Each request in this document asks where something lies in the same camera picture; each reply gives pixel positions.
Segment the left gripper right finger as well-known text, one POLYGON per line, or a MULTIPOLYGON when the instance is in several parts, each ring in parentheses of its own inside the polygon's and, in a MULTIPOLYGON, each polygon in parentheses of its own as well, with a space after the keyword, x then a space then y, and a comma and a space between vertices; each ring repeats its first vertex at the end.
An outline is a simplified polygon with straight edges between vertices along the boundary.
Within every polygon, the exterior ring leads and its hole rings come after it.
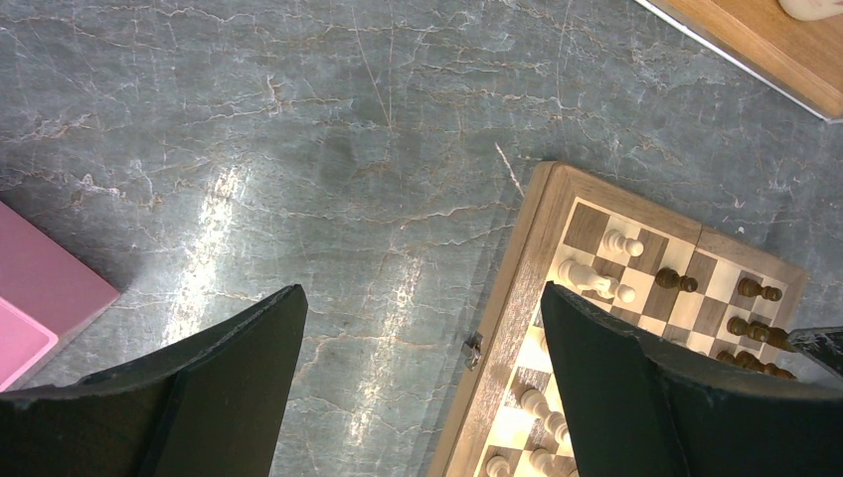
POLYGON ((838 476, 842 394, 664 340, 548 282, 549 355, 583 476, 838 476))

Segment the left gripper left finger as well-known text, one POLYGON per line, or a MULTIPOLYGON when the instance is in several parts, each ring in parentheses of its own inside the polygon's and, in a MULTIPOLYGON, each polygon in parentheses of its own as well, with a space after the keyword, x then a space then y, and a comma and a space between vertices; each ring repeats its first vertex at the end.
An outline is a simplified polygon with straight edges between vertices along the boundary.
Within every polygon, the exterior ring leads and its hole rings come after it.
POLYGON ((267 475, 307 309, 290 285, 73 384, 3 393, 2 474, 267 475))

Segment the dark chess piece top row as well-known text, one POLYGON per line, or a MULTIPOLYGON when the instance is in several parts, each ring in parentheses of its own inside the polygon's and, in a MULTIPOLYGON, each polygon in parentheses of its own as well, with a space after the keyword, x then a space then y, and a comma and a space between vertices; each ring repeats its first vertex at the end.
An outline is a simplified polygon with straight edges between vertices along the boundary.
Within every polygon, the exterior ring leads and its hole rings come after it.
POLYGON ((763 300, 777 302, 782 296, 783 292, 780 288, 761 285, 757 280, 750 277, 742 278, 737 285, 737 291, 741 296, 745 297, 760 297, 763 300))

